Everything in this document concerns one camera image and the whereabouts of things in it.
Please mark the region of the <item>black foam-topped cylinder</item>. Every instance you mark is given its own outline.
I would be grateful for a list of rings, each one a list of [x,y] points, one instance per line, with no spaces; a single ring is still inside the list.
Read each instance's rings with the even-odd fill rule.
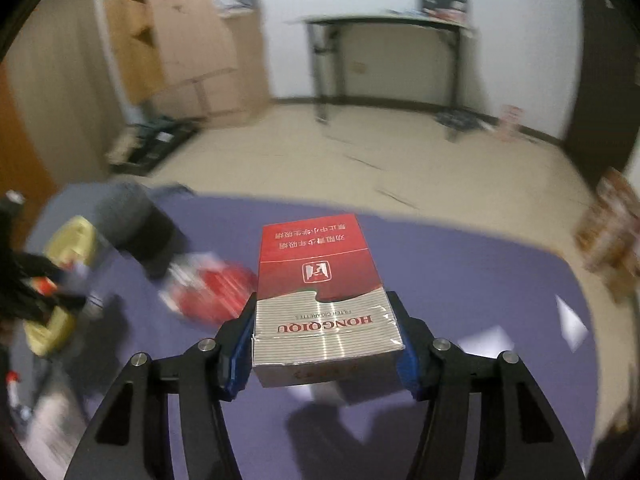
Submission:
[[[134,258],[150,280],[162,278],[183,248],[184,237],[174,220],[136,182],[107,185],[94,213],[96,230]]]

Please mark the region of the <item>red silver Hongqiqu carton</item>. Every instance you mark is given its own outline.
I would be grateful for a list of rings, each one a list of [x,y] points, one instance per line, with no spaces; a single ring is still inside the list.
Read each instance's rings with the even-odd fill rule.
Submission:
[[[404,349],[354,214],[264,226],[252,336],[263,387],[378,374]]]

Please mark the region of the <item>yellow plastic basin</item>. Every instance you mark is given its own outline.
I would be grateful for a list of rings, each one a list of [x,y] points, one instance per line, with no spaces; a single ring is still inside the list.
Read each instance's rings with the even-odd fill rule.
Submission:
[[[47,322],[23,323],[29,350],[38,358],[59,352],[79,327],[79,315],[87,303],[82,291],[91,268],[103,248],[102,238],[85,217],[63,224],[47,242],[44,256],[60,270],[55,278],[32,278],[28,284],[54,305]]]

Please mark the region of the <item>white paper triangle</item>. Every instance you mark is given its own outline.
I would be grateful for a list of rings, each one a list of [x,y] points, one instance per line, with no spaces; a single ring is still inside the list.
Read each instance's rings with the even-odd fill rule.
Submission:
[[[472,356],[495,359],[503,351],[512,351],[515,344],[506,331],[501,326],[496,325],[460,339],[458,346],[465,353],[472,354]]]
[[[559,313],[561,335],[570,351],[575,353],[586,340],[589,330],[580,316],[560,296],[556,296],[555,301]]]

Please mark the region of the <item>white paper triangle far right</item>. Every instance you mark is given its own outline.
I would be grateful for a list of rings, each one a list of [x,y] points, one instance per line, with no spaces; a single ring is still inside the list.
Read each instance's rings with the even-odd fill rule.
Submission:
[[[561,335],[570,351],[575,353],[586,340],[589,330],[580,316],[560,296],[556,296],[555,301],[559,313]]]

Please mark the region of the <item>grey cloth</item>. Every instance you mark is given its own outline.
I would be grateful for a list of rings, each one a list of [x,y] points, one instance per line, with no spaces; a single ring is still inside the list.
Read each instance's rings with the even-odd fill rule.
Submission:
[[[41,255],[51,236],[73,217],[85,217],[96,228],[96,204],[109,184],[114,183],[73,184],[54,196],[29,235],[28,252]],[[181,185],[145,191],[166,214],[168,200],[192,193]],[[21,419],[11,410],[9,395],[2,393],[1,433],[8,436],[15,431],[26,455],[49,476],[63,473],[86,428],[84,401],[105,393],[127,351],[162,348],[169,324],[168,313],[152,296],[159,280],[150,280],[134,258],[99,236],[103,248],[82,291],[100,296],[104,311],[97,318],[79,317],[79,332],[63,347],[60,366],[29,350],[21,320],[1,320],[1,370],[6,373],[15,367],[27,374],[18,400],[35,412],[34,417]]]

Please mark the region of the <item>black suitcase with clothes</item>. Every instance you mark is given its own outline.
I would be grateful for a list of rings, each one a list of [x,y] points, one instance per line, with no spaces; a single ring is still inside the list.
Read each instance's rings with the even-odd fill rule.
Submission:
[[[106,153],[107,165],[113,174],[147,176],[200,130],[194,118],[168,116],[128,125]]]

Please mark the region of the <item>printed cardboard box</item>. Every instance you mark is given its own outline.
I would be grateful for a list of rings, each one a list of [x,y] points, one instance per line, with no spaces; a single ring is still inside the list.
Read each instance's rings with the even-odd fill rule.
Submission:
[[[639,287],[639,195],[619,171],[605,171],[574,232],[587,271],[600,275],[616,304]]]

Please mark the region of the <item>wooden wardrobe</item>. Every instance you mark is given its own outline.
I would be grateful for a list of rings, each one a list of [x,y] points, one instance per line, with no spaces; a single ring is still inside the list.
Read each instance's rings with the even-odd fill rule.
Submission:
[[[96,0],[116,96],[132,122],[154,114],[242,126],[271,102],[262,16],[214,0]]]

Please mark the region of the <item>dark door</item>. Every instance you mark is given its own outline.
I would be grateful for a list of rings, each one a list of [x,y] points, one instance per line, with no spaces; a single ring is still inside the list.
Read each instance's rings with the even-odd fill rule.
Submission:
[[[562,148],[594,188],[625,169],[639,130],[639,29],[624,0],[582,0],[582,62]]]

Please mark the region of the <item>pink snack bag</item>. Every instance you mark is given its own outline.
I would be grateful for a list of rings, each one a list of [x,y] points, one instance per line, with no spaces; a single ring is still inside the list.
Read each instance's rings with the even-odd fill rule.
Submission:
[[[497,125],[497,136],[500,140],[511,141],[520,132],[521,118],[523,110],[521,107],[506,105]]]

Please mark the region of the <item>dark clothes on floor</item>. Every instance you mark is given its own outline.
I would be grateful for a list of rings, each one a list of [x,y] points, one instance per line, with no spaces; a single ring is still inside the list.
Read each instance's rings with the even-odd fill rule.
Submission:
[[[456,131],[469,131],[480,128],[478,118],[465,110],[442,110],[435,116],[436,122]]]

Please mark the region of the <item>black folding table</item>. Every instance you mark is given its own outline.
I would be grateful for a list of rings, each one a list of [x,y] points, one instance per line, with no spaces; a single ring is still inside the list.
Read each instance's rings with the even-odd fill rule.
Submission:
[[[464,110],[464,40],[469,26],[417,13],[304,16],[314,119],[332,106],[435,113]]]

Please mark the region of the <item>black box on table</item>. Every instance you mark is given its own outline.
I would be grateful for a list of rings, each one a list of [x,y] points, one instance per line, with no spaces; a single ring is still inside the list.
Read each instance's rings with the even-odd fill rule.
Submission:
[[[430,18],[468,24],[470,0],[418,0],[418,10]]]

